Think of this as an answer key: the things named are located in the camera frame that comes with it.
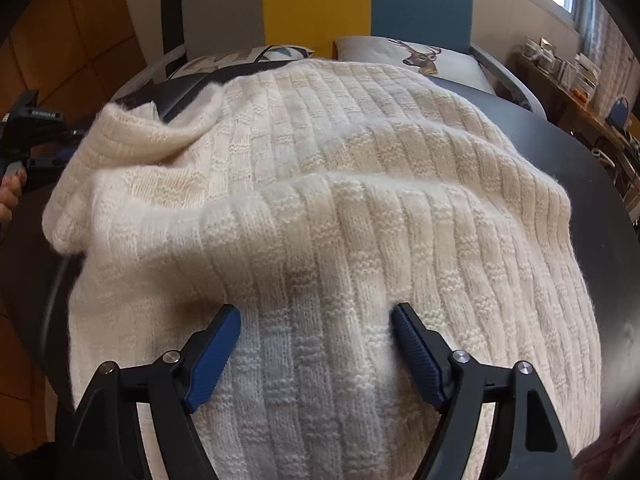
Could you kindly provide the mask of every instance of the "blue gripper pad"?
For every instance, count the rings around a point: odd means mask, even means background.
[[[422,400],[440,412],[449,402],[449,397],[443,387],[440,366],[430,353],[423,338],[418,334],[417,328],[402,310],[401,305],[394,307],[391,321],[400,353],[411,372]]]
[[[182,400],[191,413],[211,398],[238,341],[240,325],[239,310],[232,305],[224,305],[209,326],[193,333],[182,348]]]

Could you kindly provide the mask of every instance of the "human hand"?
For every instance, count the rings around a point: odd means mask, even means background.
[[[27,172],[20,168],[16,174],[6,175],[0,184],[0,238],[4,234],[18,199],[22,195],[22,186],[27,182]]]

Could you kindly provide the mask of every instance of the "wooden wall panel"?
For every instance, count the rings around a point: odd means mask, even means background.
[[[17,97],[26,90],[9,40],[0,45],[0,118],[9,111]]]
[[[13,454],[33,449],[31,405],[28,402],[0,394],[0,442]]]
[[[25,83],[41,99],[89,61],[69,0],[32,0],[10,37]]]
[[[72,123],[96,112],[107,101],[94,69],[87,65],[44,99],[41,106],[62,110],[65,121]]]
[[[111,98],[118,88],[142,70],[145,58],[138,40],[133,37],[102,54],[93,65],[107,97]]]
[[[125,0],[71,0],[89,59],[134,36]]]
[[[32,370],[32,393],[31,393],[31,428],[33,430],[33,445],[35,447],[44,444],[49,439],[47,437],[46,406],[45,406],[45,382],[44,374],[38,367],[31,367]]]
[[[0,316],[0,393],[31,398],[31,362],[11,322]]]

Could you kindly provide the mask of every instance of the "finger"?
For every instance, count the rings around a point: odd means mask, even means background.
[[[11,213],[11,210],[7,206],[5,206],[4,204],[0,204],[0,222],[3,225],[8,224],[13,216],[14,215]]]
[[[9,185],[7,186],[9,191],[11,191],[15,196],[22,196],[22,184],[20,182],[20,178],[17,175],[13,175],[9,180]]]
[[[24,186],[27,183],[27,170],[24,169],[24,166],[18,170],[16,175],[18,176],[18,179],[20,179],[20,184]]]
[[[4,204],[9,209],[18,205],[18,197],[15,196],[8,187],[0,187],[0,204]]]

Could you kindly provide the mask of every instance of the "black table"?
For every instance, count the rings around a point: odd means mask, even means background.
[[[523,108],[485,92],[432,77],[468,99],[535,167],[557,180],[571,199],[570,233],[602,345],[602,424],[640,394],[640,244],[611,179],[569,134]]]
[[[203,74],[167,81],[127,99],[154,100],[159,115],[171,118],[204,86]],[[570,231],[584,274],[602,344],[602,429],[622,416],[640,392],[640,245],[622,201],[591,153],[568,134],[534,114],[493,95],[431,78],[478,106],[534,166],[554,177],[572,202]],[[25,195],[0,246],[0,294],[20,338],[70,404],[66,355],[66,297],[77,262],[60,273],[60,257],[39,231],[50,189]],[[42,272],[34,271],[41,263]]]

